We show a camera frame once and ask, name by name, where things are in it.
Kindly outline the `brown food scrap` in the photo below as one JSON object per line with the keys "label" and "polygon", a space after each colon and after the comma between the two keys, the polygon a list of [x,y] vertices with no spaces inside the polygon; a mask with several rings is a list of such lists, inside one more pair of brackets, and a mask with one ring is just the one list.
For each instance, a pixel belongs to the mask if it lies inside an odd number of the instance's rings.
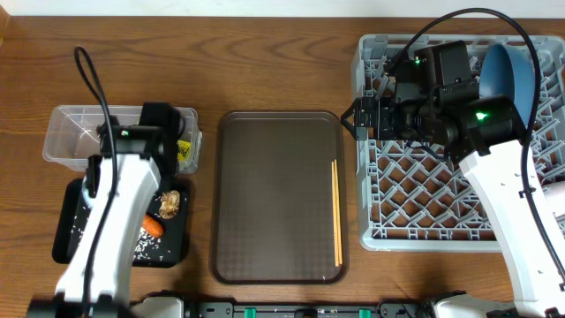
{"label": "brown food scrap", "polygon": [[180,206],[180,192],[171,190],[163,193],[160,197],[161,206],[159,208],[159,215],[163,219],[171,219],[175,217],[179,211]]}

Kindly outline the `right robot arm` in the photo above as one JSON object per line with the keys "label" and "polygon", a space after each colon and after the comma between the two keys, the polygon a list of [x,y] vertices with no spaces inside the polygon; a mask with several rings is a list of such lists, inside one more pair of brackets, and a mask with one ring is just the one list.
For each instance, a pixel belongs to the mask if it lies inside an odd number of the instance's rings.
{"label": "right robot arm", "polygon": [[496,44],[478,77],[462,41],[430,46],[390,67],[394,90],[359,97],[342,114],[356,140],[443,147],[486,212],[510,275],[517,317],[564,314],[564,238],[534,170],[532,129],[541,72],[536,50]]}

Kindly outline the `pink plastic cup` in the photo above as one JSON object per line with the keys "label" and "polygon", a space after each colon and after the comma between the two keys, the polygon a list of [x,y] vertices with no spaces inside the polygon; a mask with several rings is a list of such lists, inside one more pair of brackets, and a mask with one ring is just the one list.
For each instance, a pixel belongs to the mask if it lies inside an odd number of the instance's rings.
{"label": "pink plastic cup", "polygon": [[555,218],[565,214],[565,182],[555,182],[544,186],[547,204]]}

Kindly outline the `green yellow foil wrapper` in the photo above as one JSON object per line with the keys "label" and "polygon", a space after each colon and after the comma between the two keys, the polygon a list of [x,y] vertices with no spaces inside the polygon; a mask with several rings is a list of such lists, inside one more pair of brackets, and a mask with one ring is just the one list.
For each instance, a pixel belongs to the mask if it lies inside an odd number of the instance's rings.
{"label": "green yellow foil wrapper", "polygon": [[179,162],[186,161],[191,152],[192,143],[190,141],[179,140],[177,142],[177,160]]}

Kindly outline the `orange carrot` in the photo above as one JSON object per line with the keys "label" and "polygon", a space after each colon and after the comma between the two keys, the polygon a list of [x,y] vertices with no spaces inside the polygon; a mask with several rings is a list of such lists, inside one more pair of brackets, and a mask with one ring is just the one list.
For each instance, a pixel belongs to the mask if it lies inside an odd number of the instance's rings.
{"label": "orange carrot", "polygon": [[157,239],[159,239],[164,233],[164,228],[162,227],[162,225],[149,215],[144,216],[141,226],[148,235]]}

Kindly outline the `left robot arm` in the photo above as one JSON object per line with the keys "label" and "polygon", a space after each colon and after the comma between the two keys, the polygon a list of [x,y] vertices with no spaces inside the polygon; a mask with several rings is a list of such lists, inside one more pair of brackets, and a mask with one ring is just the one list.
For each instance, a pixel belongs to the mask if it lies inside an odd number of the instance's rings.
{"label": "left robot arm", "polygon": [[72,260],[53,299],[33,299],[29,317],[131,317],[132,258],[154,193],[177,173],[181,115],[147,102],[135,125],[111,115],[99,129],[96,195]]}

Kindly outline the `dark blue plate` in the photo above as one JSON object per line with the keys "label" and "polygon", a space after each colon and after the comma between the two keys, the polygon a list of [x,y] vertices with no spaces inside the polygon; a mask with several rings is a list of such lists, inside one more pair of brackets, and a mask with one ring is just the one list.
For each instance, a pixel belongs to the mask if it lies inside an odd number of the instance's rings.
{"label": "dark blue plate", "polygon": [[479,96],[508,97],[515,104],[525,126],[531,115],[534,84],[532,63],[520,49],[494,44],[486,52],[479,75]]}

